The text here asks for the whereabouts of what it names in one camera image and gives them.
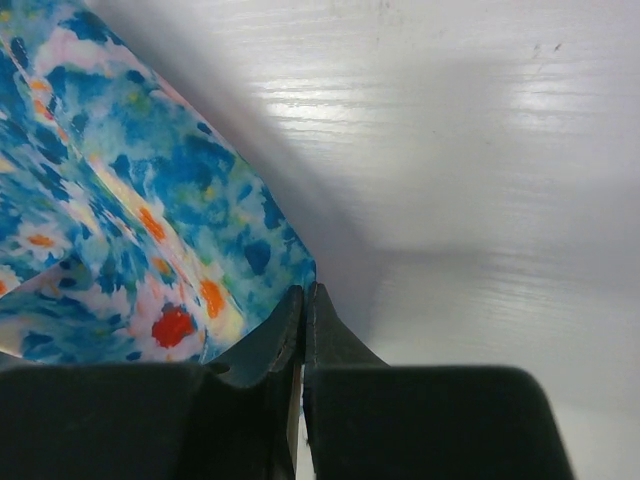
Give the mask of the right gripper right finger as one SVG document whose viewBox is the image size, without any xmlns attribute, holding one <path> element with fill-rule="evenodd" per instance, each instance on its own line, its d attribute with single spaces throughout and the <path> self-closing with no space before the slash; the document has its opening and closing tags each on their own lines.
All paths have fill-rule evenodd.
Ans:
<svg viewBox="0 0 640 480">
<path fill-rule="evenodd" d="M 547 396 L 508 366 L 391 366 L 308 296 L 303 406 L 320 479 L 570 479 Z"/>
</svg>

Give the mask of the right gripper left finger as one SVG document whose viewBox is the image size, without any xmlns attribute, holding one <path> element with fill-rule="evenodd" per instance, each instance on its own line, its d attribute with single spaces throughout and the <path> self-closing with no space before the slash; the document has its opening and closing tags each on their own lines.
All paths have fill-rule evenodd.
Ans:
<svg viewBox="0 0 640 480">
<path fill-rule="evenodd" d="M 303 291 L 205 364 L 20 366 L 1 374 L 5 479 L 291 479 Z"/>
</svg>

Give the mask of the blue floral skirt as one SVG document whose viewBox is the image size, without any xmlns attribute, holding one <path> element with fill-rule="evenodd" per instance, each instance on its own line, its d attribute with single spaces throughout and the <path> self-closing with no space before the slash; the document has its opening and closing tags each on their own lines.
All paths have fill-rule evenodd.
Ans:
<svg viewBox="0 0 640 480">
<path fill-rule="evenodd" d="M 315 262 L 257 172 L 80 1 L 1 5 L 1 350 L 196 361 Z"/>
</svg>

